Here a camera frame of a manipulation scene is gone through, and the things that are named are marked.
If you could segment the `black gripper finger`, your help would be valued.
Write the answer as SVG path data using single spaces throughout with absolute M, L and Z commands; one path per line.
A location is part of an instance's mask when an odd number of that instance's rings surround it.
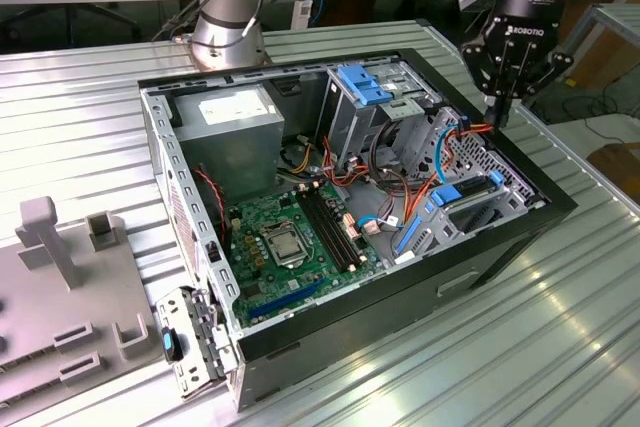
M 526 49 L 522 58 L 512 63 L 501 94 L 501 125 L 509 120 L 512 103 L 539 94 L 563 74 L 574 58 L 562 51 L 544 54 L 540 49 Z
M 461 55 L 474 85 L 489 98 L 486 101 L 485 123 L 499 126 L 502 120 L 499 67 L 494 64 L 494 58 L 484 44 L 466 43 L 461 47 Z

